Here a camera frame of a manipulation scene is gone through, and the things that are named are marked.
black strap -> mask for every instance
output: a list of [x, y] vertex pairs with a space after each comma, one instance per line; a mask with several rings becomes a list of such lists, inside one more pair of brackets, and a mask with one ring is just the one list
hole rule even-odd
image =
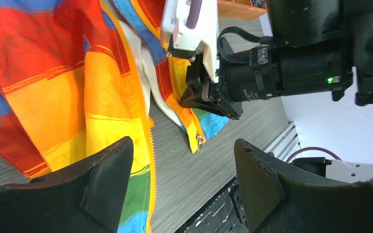
[[220, 53], [221, 57], [229, 62], [229, 63], [234, 63], [234, 64], [249, 64], [250, 61], [249, 61], [249, 57], [243, 59], [243, 60], [240, 60], [240, 59], [237, 59], [236, 57], [232, 57], [230, 55], [227, 55], [225, 54], [224, 50], [222, 49], [222, 42], [221, 42], [221, 39], [222, 39], [222, 36], [227, 34], [227, 33], [233, 33], [233, 34], [237, 34], [239, 36], [241, 36], [243, 39], [247, 40], [247, 41], [250, 41], [250, 42], [253, 42], [253, 43], [259, 43], [259, 41], [261, 40], [261, 37], [258, 37], [258, 36], [255, 36], [255, 35], [252, 35], [251, 33], [239, 28], [239, 27], [228, 27], [228, 28], [225, 28], [224, 30], [221, 31], [220, 35], [218, 36], [218, 39], [217, 39], [217, 46], [218, 46], [218, 52]]
[[353, 62], [358, 70], [373, 77], [373, 15], [359, 15], [352, 20]]

metal zipper slider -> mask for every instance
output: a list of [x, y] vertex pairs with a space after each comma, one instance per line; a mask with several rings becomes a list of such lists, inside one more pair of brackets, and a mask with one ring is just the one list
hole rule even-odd
[[198, 151], [203, 151], [203, 137], [202, 135], [197, 135], [198, 140]]

white wall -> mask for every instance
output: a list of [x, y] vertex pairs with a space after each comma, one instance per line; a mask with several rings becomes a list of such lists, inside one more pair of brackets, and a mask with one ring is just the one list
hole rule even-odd
[[[268, 16], [261, 17], [265, 35], [271, 35]], [[331, 100], [331, 93], [284, 97], [289, 120], [294, 121], [303, 148], [327, 148], [341, 159], [359, 163], [373, 163], [373, 105], [354, 104], [356, 86], [353, 84], [339, 102]], [[311, 151], [303, 156], [323, 156]]]

orange zipper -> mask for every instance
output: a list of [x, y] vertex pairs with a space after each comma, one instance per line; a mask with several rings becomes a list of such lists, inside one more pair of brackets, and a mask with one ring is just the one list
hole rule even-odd
[[[104, 9], [104, 11], [107, 14], [113, 15], [111, 13], [110, 9], [107, 6], [105, 6], [105, 4], [102, 1], [100, 3], [101, 3], [102, 8]], [[118, 20], [114, 17], [112, 17], [111, 19], [112, 19], [113, 23], [115, 24], [115, 26], [117, 27], [117, 29], [119, 28], [120, 33], [122, 33], [122, 35], [125, 35], [123, 33], [123, 29], [120, 26]], [[131, 58], [131, 61], [129, 62], [130, 66], [131, 66], [131, 70], [134, 71], [134, 72], [137, 72], [137, 68], [134, 65], [135, 64], [135, 57], [132, 54], [131, 47], [129, 46], [128, 41], [123, 40], [123, 43], [124, 43], [124, 46], [126, 47], [125, 51], [129, 51], [129, 53], [127, 55]], [[138, 100], [137, 102], [143, 103], [144, 114], [140, 115], [140, 118], [141, 118], [143, 130], [144, 130], [144, 136], [145, 136], [146, 139], [149, 138], [149, 140], [146, 140], [146, 141], [147, 141], [147, 147], [148, 147], [148, 154], [149, 154], [149, 158], [150, 158], [151, 173], [153, 173], [151, 175], [151, 187], [150, 187], [150, 199], [151, 199], [151, 191], [153, 191], [153, 199], [150, 200], [150, 202], [149, 202], [148, 220], [147, 220], [147, 224], [146, 224], [147, 225], [146, 226], [146, 231], [151, 233], [152, 232], [152, 230], [151, 230], [151, 218], [152, 218], [152, 214], [155, 210], [155, 203], [156, 203], [156, 169], [155, 169], [156, 160], [155, 160], [155, 156], [154, 156], [155, 151], [154, 151], [154, 145], [153, 145], [152, 132], [151, 132], [150, 125], [148, 123], [148, 115], [149, 114], [148, 114], [148, 111], [147, 111], [147, 105], [146, 105], [146, 102], [145, 102], [145, 97], [144, 97], [144, 94], [143, 94], [143, 91], [142, 91], [141, 78], [140, 78], [140, 76], [138, 76], [138, 77], [139, 78], [137, 79], [136, 82], [137, 82], [137, 86], [139, 88], [137, 88], [136, 97], [137, 97], [137, 100]]]
[[[171, 60], [171, 58], [169, 57], [168, 58], [168, 66], [170, 68], [170, 81], [171, 81], [171, 88], [172, 88], [172, 92], [175, 93], [175, 98], [178, 102], [181, 101], [181, 96], [179, 96], [180, 93], [178, 93], [177, 91], [175, 91], [175, 84], [174, 84], [174, 71], [175, 71], [175, 65], [173, 64], [173, 61]], [[197, 128], [197, 135], [196, 135], [196, 138], [197, 138], [197, 142], [198, 142], [198, 150], [199, 151], [202, 151], [202, 144], [206, 141], [206, 138], [205, 138], [205, 135], [202, 131], [202, 127], [201, 127], [201, 124], [197, 118], [197, 116], [195, 115], [194, 111], [189, 108], [189, 112], [191, 113], [192, 115], [192, 119], [194, 120], [194, 124], [195, 124], [195, 127]]]

gray wood-grain table surface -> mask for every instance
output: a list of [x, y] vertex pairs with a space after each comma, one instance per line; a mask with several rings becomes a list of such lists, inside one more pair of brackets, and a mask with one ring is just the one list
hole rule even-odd
[[[240, 26], [262, 35], [258, 20], [220, 19], [220, 29]], [[237, 36], [227, 36], [234, 51], [253, 46]], [[234, 142], [244, 138], [264, 148], [287, 124], [281, 99], [252, 101], [243, 104], [239, 121], [230, 121], [221, 132], [192, 154], [186, 134], [151, 103], [150, 115], [157, 171], [157, 197], [152, 218], [156, 233], [171, 233], [188, 220], [221, 187], [235, 176]], [[0, 184], [27, 182], [18, 171], [0, 158]]]

